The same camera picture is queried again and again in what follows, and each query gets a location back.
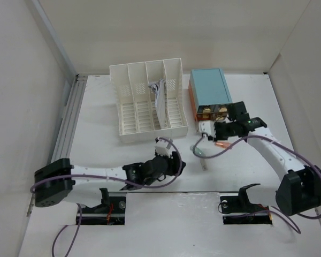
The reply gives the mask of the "orange correction tape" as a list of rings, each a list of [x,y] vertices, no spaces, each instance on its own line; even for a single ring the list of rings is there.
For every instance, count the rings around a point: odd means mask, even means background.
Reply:
[[[227,147],[230,146],[230,143],[229,142],[215,142],[215,145],[217,147],[220,147],[220,148],[223,148],[223,149],[226,149]]]

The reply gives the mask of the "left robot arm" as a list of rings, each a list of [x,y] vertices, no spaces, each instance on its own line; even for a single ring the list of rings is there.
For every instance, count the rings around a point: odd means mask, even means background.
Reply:
[[[87,168],[61,158],[34,173],[35,206],[50,207],[65,202],[79,203],[101,213],[109,206],[109,193],[159,189],[169,185],[164,179],[179,177],[186,163],[177,152],[156,154],[152,160],[117,168]]]

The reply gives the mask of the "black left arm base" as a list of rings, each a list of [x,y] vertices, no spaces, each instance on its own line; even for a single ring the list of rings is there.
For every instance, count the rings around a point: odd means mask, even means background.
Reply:
[[[100,203],[94,207],[82,206],[82,218],[78,210],[76,225],[124,225],[127,193],[109,193],[100,188]]]

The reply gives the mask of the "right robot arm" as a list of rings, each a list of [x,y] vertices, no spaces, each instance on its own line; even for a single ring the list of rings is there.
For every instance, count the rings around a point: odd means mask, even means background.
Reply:
[[[321,206],[321,169],[281,145],[259,117],[250,118],[244,102],[227,105],[228,122],[214,124],[214,141],[239,137],[254,147],[279,177],[277,207],[287,216]]]

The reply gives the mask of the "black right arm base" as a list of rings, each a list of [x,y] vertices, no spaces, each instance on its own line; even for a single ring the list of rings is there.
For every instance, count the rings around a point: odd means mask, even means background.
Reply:
[[[249,201],[247,190],[259,183],[253,183],[239,188],[238,192],[220,195],[218,211],[223,215],[224,225],[272,225],[269,207]]]

